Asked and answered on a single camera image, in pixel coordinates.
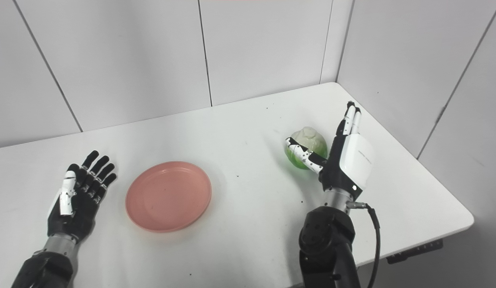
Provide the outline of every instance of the cable connector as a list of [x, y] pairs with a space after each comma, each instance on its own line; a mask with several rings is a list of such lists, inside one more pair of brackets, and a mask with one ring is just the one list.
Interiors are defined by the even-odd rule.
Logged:
[[346, 207], [350, 209], [367, 209], [367, 203], [364, 202], [346, 202]]

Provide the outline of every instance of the black cable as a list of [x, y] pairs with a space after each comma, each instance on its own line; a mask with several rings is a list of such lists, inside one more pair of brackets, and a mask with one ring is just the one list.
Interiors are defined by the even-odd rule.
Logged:
[[376, 254], [374, 255], [374, 266], [372, 266], [371, 278], [369, 280], [369, 284], [367, 288], [372, 288], [374, 285], [374, 281], [376, 280], [376, 273], [378, 273], [378, 264], [380, 264], [380, 246], [381, 246], [381, 237], [380, 237], [380, 222], [378, 221], [378, 217], [376, 216], [376, 211], [366, 204], [365, 207], [371, 216], [372, 224], [374, 225], [374, 230], [376, 232]]

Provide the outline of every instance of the robotic finger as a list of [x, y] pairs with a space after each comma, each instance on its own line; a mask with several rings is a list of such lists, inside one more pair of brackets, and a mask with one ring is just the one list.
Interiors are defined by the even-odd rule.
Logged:
[[326, 159], [319, 154], [299, 144], [292, 137], [285, 139], [285, 143], [292, 153], [301, 160], [310, 170], [319, 173], [326, 162]]

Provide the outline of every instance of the white robotic hand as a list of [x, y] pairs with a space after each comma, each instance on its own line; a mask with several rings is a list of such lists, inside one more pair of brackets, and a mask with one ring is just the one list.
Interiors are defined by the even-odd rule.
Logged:
[[361, 117], [360, 108], [354, 102], [348, 102], [328, 159], [290, 137], [286, 139], [287, 146], [294, 155], [310, 170], [319, 174], [319, 181], [325, 191], [343, 190], [350, 194], [351, 201], [356, 200], [365, 189], [374, 163], [371, 144], [358, 133]]

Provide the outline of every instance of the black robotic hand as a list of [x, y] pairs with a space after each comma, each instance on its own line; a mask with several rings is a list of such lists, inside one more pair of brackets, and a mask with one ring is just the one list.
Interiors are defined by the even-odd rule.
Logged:
[[98, 206], [115, 179], [114, 165], [103, 156], [90, 169], [98, 152], [91, 152], [82, 166], [72, 164], [63, 179], [47, 219], [47, 242], [21, 267], [12, 288], [66, 288], [74, 275], [76, 245], [93, 228]]
[[[103, 156], [90, 168], [96, 158], [98, 158], [98, 152], [94, 150], [88, 155], [82, 166], [79, 167], [77, 164], [69, 166], [68, 171], [75, 174], [74, 190], [70, 190], [70, 193], [62, 191], [64, 198], [60, 196], [54, 204], [47, 219], [48, 236], [62, 233], [71, 235], [76, 239], [76, 242], [79, 242], [90, 234], [98, 206], [104, 198], [109, 184], [116, 179], [116, 174], [111, 173], [115, 167], [114, 164], [107, 164], [109, 162], [108, 156]], [[61, 210], [63, 200], [66, 200], [66, 205], [71, 207], [70, 213], [64, 213]]]

